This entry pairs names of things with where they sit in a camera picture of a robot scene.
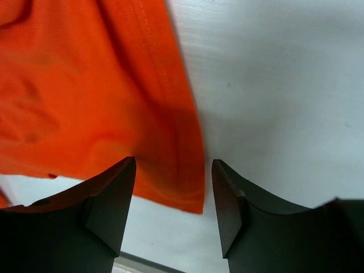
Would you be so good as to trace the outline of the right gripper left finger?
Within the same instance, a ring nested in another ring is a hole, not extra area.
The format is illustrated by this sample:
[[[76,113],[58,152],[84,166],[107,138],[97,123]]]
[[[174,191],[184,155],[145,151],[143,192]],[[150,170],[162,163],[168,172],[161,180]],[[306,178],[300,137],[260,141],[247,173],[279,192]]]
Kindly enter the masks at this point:
[[[2,272],[111,272],[119,256],[136,161],[53,196],[1,210]]]

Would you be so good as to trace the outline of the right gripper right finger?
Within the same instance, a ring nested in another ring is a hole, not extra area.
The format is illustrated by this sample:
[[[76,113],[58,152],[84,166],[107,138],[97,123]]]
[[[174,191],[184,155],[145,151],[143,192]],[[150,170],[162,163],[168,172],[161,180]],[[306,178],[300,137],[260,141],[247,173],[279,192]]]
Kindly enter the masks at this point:
[[[362,272],[363,201],[316,208],[282,199],[222,160],[212,163],[222,255],[230,272]]]

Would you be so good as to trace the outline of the orange t-shirt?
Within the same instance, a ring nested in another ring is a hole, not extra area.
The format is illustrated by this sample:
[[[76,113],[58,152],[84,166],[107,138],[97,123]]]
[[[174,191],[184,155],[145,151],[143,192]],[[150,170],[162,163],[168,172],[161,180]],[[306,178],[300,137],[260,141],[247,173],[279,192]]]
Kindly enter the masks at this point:
[[[86,180],[200,214],[204,146],[164,1],[1,2],[1,173]]]

